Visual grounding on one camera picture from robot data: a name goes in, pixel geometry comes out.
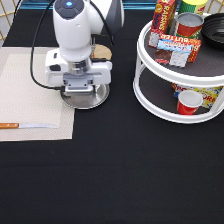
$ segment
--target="can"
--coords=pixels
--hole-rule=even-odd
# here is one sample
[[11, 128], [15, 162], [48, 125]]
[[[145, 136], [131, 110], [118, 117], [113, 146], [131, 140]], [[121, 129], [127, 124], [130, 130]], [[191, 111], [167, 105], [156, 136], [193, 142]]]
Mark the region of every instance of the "can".
[[182, 0], [178, 14], [184, 12], [193, 12], [203, 15], [208, 0]]
[[177, 16], [174, 36], [198, 39], [204, 19], [202, 16], [185, 12]]

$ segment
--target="snack box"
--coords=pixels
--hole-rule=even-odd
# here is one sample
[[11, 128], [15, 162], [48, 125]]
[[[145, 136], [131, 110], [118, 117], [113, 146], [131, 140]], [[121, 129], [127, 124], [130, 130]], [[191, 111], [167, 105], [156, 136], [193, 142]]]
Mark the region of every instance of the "snack box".
[[202, 106], [208, 109], [211, 109], [214, 102], [216, 101], [219, 93], [221, 92], [223, 86], [220, 87], [208, 87], [208, 88], [199, 88], [199, 87], [188, 87], [188, 86], [181, 86], [175, 83], [172, 83], [172, 87], [175, 90], [174, 97], [178, 98], [178, 95], [181, 91], [184, 90], [194, 90], [199, 92], [203, 96], [203, 104]]
[[165, 34], [161, 34], [160, 39], [173, 40], [175, 42], [187, 43], [187, 44], [193, 45], [193, 49], [192, 49], [192, 52], [191, 52], [191, 54], [188, 58], [188, 62], [194, 62], [195, 61], [196, 56], [197, 56], [197, 54], [199, 52], [199, 49], [201, 47], [201, 40], [197, 40], [197, 39], [176, 37], [176, 36], [165, 35]]
[[166, 64], [176, 67], [185, 67], [186, 62], [192, 52], [193, 45], [184, 41], [175, 41], [176, 37], [166, 39], [166, 35], [161, 34], [155, 61], [160, 64]]
[[168, 33], [176, 12], [178, 0], [158, 0], [153, 16], [148, 45], [155, 47], [160, 34]]

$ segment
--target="silver metal base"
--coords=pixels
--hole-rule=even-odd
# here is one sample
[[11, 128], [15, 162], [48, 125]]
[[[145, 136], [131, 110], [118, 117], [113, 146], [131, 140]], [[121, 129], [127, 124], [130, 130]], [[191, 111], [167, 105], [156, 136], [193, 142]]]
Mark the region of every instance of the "silver metal base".
[[66, 95], [61, 92], [61, 97], [65, 103], [77, 109], [90, 109], [99, 106], [108, 97], [110, 92], [109, 85], [100, 85], [93, 88], [90, 93], [73, 93]]

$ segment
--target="yellow packaging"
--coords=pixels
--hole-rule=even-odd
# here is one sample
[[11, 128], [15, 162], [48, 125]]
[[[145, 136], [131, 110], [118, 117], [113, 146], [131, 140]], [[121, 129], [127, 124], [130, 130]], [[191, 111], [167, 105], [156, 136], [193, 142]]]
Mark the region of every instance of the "yellow packaging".
[[172, 84], [172, 87], [175, 89], [174, 96], [178, 97], [178, 94], [183, 90], [194, 90], [199, 92], [203, 96], [203, 107], [211, 109], [212, 105], [216, 101], [219, 93], [221, 92], [223, 86], [220, 87], [208, 87], [208, 88], [199, 88], [199, 87], [188, 87], [180, 86], [177, 84]]

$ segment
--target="cardboard box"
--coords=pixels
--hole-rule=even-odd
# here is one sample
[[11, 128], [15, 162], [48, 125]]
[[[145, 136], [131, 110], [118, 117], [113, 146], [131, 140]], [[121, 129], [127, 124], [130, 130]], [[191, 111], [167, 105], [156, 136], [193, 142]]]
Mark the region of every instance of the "cardboard box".
[[180, 42], [180, 43], [187, 43], [190, 45], [193, 45], [192, 52], [188, 58], [188, 62], [194, 62], [196, 59], [196, 56], [199, 52], [199, 49], [201, 47], [201, 40], [197, 39], [189, 39], [189, 38], [184, 38], [184, 37], [177, 37], [177, 36], [171, 36], [171, 35], [166, 35], [166, 34], [161, 34], [160, 39], [166, 39], [166, 40], [172, 40], [175, 42]]
[[177, 0], [158, 0], [153, 16], [148, 45], [157, 47], [160, 34], [169, 32], [177, 8]]

